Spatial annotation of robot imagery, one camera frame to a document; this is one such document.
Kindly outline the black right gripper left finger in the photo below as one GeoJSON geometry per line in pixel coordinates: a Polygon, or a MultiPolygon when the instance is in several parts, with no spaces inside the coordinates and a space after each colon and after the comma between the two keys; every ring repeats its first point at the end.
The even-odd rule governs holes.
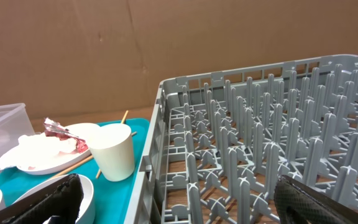
{"type": "Polygon", "coordinates": [[[75,224],[83,199],[78,174],[69,174],[0,210],[0,224],[75,224]]]}

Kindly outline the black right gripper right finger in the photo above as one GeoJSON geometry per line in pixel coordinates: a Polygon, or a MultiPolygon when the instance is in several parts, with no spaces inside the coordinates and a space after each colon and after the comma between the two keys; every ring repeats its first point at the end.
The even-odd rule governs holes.
{"type": "Polygon", "coordinates": [[[273,201],[283,224],[358,224],[357,212],[287,175],[278,177],[273,201]]]}

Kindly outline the grey-white bowl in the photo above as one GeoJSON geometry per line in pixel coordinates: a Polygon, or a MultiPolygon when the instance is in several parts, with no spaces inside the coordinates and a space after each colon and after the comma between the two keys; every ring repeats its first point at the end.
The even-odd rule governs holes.
{"type": "MultiPolygon", "coordinates": [[[[64,178],[66,175],[54,177],[42,182],[39,185],[28,190],[25,194],[20,196],[14,203],[26,198],[40,189],[64,178]]],[[[78,214],[78,218],[76,219],[76,224],[92,224],[95,218],[95,205],[94,205],[94,186],[92,181],[84,175],[79,174],[80,182],[83,190],[83,199],[80,205],[80,211],[78,214]]]]}

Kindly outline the pink round plate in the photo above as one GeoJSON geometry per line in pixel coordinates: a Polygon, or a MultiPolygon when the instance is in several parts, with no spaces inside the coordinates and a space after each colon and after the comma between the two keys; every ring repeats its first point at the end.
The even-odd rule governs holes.
{"type": "MultiPolygon", "coordinates": [[[[66,128],[73,134],[79,134],[82,137],[88,138],[99,128],[99,126],[94,123],[78,123],[66,126],[66,128]]],[[[30,175],[52,174],[65,170],[88,158],[90,155],[91,152],[89,149],[81,153],[72,152],[66,154],[60,152],[56,156],[40,161],[35,167],[18,166],[17,168],[30,175]]]]}

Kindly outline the white napkin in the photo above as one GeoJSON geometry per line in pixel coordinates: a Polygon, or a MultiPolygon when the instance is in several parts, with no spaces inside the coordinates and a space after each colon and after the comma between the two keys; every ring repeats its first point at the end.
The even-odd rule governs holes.
{"type": "Polygon", "coordinates": [[[22,135],[18,141],[18,146],[0,157],[0,170],[10,167],[36,168],[58,156],[77,153],[77,141],[73,138],[61,140],[42,133],[32,136],[22,135]]]}

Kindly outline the red snack wrapper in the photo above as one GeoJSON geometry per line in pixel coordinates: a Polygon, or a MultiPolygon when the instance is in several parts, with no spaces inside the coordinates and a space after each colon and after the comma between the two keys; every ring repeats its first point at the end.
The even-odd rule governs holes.
{"type": "Polygon", "coordinates": [[[63,127],[60,123],[53,121],[50,118],[44,119],[44,128],[44,133],[47,137],[57,137],[61,141],[74,139],[76,141],[76,152],[82,153],[89,149],[84,139],[72,134],[69,129],[63,127]]]}

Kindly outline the cream plastic cup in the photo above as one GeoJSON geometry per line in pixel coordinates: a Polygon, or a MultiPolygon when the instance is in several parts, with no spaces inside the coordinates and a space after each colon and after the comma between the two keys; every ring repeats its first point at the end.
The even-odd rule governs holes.
{"type": "Polygon", "coordinates": [[[87,145],[107,180],[119,182],[133,173],[135,161],[130,126],[114,123],[99,127],[87,145]]]}

